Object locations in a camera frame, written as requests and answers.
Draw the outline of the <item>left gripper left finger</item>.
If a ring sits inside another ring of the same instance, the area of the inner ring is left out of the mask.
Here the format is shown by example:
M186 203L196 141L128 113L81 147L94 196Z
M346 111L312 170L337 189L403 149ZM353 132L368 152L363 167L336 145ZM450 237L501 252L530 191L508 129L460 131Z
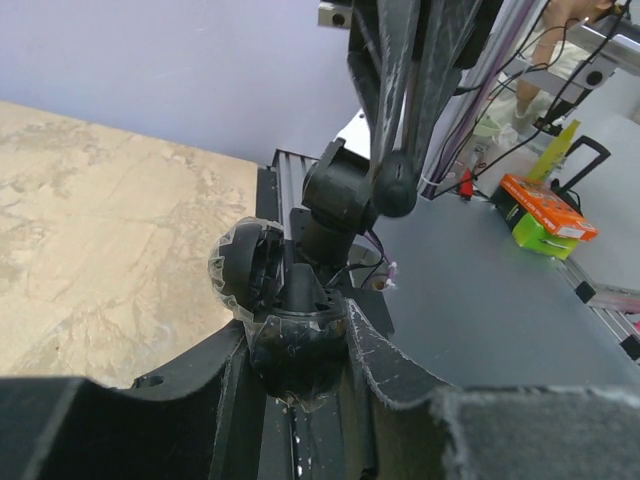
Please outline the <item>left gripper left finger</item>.
M1 381L4 479L247 479L239 321L129 389L84 377Z

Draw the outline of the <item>black earbud case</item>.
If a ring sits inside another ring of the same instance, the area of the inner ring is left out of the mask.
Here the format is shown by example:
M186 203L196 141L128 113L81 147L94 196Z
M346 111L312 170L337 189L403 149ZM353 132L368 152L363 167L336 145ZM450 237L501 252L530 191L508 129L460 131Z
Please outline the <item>black earbud case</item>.
M282 226L245 217L211 250L219 301L243 324L250 365L266 392L312 412L339 386L347 354L346 301L305 263L284 264Z

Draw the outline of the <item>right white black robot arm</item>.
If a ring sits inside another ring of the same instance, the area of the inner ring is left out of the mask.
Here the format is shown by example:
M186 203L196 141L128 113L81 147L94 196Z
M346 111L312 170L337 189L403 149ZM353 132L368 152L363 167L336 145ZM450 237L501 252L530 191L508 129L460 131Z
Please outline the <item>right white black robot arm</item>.
M370 131L362 157L332 141L306 175L311 262L341 267L380 216L401 218L418 197L434 127L464 71L476 65L499 1L352 1L347 64Z

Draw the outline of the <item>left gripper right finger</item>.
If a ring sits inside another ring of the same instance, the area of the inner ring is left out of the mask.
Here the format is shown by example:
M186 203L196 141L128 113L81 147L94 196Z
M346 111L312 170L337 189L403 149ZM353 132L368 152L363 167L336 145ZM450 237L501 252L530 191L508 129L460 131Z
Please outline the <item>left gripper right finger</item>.
M635 479L634 388L454 387L346 304L350 479Z

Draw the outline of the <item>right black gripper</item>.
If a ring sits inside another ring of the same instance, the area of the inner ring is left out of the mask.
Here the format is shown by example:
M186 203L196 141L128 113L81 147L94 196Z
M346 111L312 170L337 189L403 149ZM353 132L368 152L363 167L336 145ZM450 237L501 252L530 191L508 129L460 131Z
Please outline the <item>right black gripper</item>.
M497 1L355 1L347 63L370 129L374 205L415 207L435 123L474 67Z

